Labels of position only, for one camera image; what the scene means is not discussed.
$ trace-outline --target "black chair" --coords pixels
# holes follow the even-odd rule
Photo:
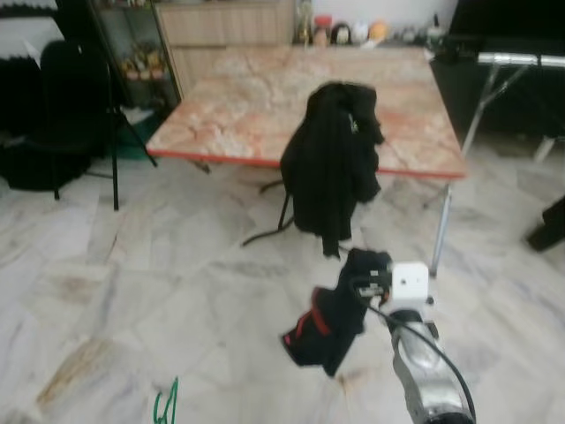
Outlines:
[[[109,143],[112,175],[91,175],[112,178],[114,210],[118,210],[116,129],[117,125],[129,123],[113,103],[109,66],[104,56],[86,43],[52,42],[41,54],[41,79],[47,123],[30,141],[50,156],[55,199],[59,200],[57,158],[99,153]],[[131,126],[130,130],[149,156]]]

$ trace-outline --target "metal table leg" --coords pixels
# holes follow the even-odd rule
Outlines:
[[[430,276],[435,278],[438,274],[438,265],[440,264],[441,250],[443,249],[443,240],[445,238],[445,230],[448,226],[449,206],[451,205],[451,184],[445,187],[445,197],[443,199],[443,207],[441,209],[440,226],[435,238],[435,247],[433,248],[432,266],[430,267]]]

